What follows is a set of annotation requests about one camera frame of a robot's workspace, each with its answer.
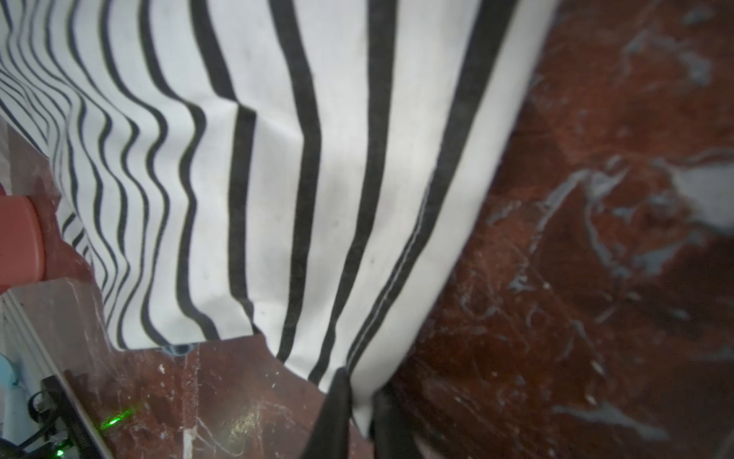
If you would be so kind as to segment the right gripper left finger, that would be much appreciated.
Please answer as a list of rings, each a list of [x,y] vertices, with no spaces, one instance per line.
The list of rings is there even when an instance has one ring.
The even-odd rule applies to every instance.
[[[349,457],[352,390],[345,368],[336,371],[319,411],[302,459],[346,459]]]

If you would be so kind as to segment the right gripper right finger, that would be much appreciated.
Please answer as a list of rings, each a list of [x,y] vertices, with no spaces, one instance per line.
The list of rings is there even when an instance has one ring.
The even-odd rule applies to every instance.
[[[372,438],[376,459],[424,458],[392,386],[384,386],[373,398]]]

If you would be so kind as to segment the black white striped garment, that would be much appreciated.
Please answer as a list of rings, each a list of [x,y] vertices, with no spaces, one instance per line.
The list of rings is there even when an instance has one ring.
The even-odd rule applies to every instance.
[[[480,213],[554,1],[5,1],[120,350],[263,336],[372,428]]]

